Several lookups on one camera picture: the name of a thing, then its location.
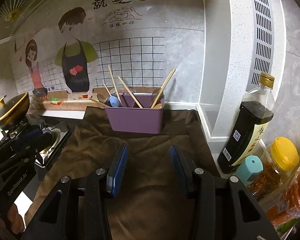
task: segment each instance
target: black apron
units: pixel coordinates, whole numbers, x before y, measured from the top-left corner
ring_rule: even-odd
[[[80,53],[71,57],[66,56],[67,44],[65,44],[62,53],[62,70],[66,84],[72,92],[87,92],[90,89],[87,59],[81,42],[79,40],[78,42]]]

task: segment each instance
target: qr code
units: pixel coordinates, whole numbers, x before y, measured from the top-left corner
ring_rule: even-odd
[[[234,131],[234,134],[233,134],[233,138],[234,138],[236,141],[239,141],[240,136],[241,136],[241,134],[240,134],[237,130],[235,130],[235,131]]]
[[[280,201],[280,202],[277,204],[278,214],[281,213],[282,211],[287,210],[288,204],[289,204],[289,202],[288,202],[286,199]]]
[[[223,154],[227,158],[228,162],[231,160],[231,155],[228,153],[227,149],[223,149]]]

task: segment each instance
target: vent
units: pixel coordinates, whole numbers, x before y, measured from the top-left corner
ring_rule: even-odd
[[[8,22],[14,21],[18,18],[22,7],[27,4],[29,0],[5,0],[0,7],[0,19]]]
[[[269,0],[251,0],[253,12],[253,54],[246,91],[258,85],[260,73],[271,73],[274,31],[273,15]]]

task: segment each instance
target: wooden chopstick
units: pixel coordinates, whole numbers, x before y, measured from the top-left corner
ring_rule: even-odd
[[[113,83],[113,86],[114,86],[114,89],[115,89],[115,93],[117,94],[117,97],[118,97],[118,99],[120,101],[120,104],[122,105],[122,102],[121,102],[121,99],[119,97],[119,93],[118,93],[118,90],[117,90],[117,86],[115,85],[115,82],[114,82],[114,78],[113,78],[113,75],[112,75],[112,71],[111,71],[110,65],[108,65],[108,69],[110,71],[110,76],[111,76],[112,83]]]
[[[110,91],[109,91],[109,89],[108,89],[108,87],[106,86],[106,84],[103,83],[103,85],[105,86],[106,90],[108,91],[108,94],[109,94],[110,96],[112,96],[111,93],[110,93]]]
[[[93,102],[95,102],[95,103],[97,103],[97,104],[99,104],[99,105],[101,105],[103,107],[109,107],[109,106],[107,106],[107,105],[105,105],[105,104],[103,104],[103,103],[101,103],[101,102],[99,102],[99,101],[97,101],[97,100],[95,100],[93,98],[89,98],[89,100],[91,100],[91,101],[93,101]]]
[[[150,108],[154,108],[154,106],[156,105],[157,101],[159,100],[161,94],[163,93],[163,90],[165,89],[165,87],[167,86],[169,80],[171,79],[172,75],[175,73],[175,69],[172,69],[172,71],[170,72],[170,74],[168,75],[167,79],[164,81],[162,87],[159,90],[159,93],[157,95],[157,97],[155,98],[155,100],[153,101],[152,105]]]
[[[127,87],[127,85],[123,82],[123,80],[121,79],[121,77],[119,77],[119,80],[121,81],[122,85],[125,87],[125,89],[128,91],[128,93],[130,94],[130,96],[133,98],[133,100],[137,103],[137,105],[140,108],[143,108],[142,105],[139,103],[139,101],[136,99],[136,97],[134,96],[134,94],[131,93],[130,89]]]

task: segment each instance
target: gold bottle cap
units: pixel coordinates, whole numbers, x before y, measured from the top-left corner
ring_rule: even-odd
[[[259,83],[266,87],[273,88],[274,77],[267,73],[261,72]]]

